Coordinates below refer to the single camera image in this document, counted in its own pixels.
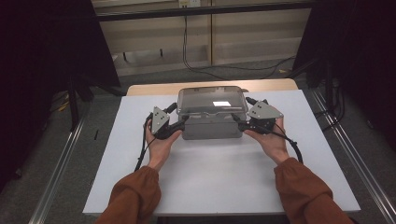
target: person's left hand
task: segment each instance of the person's left hand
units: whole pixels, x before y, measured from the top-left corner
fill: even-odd
[[[148,121],[148,125],[146,126],[146,141],[149,144],[148,167],[159,172],[169,157],[172,144],[178,139],[182,131],[179,130],[164,140],[156,139],[149,129],[150,124],[151,120]]]

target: lid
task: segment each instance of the lid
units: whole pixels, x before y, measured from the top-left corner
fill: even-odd
[[[178,93],[177,113],[181,116],[247,111],[244,94],[237,86],[187,88]]]

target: rust-colored long sleeve shirt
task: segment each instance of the rust-colored long sleeve shirt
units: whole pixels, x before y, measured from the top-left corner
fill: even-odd
[[[294,158],[275,168],[276,189],[292,224],[350,224],[332,200],[329,187]],[[144,166],[121,179],[111,192],[105,212],[95,223],[149,223],[161,199],[158,173]]]

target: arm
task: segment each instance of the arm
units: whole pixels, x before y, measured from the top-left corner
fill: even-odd
[[[138,171],[125,176],[111,191],[107,209],[96,220],[99,223],[148,223],[149,218],[161,199],[159,171],[169,157],[172,144],[181,131],[168,139],[155,139],[146,127],[146,140],[149,144],[149,162]]]
[[[277,119],[274,132],[282,134],[283,119]],[[329,187],[308,168],[290,158],[284,139],[273,134],[246,130],[278,166],[275,168],[276,189],[290,223],[352,223],[332,200]]]

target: transparent container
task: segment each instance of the transparent container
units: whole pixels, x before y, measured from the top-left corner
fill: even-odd
[[[189,116],[182,134],[186,140],[241,137],[231,114],[245,120],[247,112],[244,94],[237,86],[187,88],[178,93],[178,119]]]

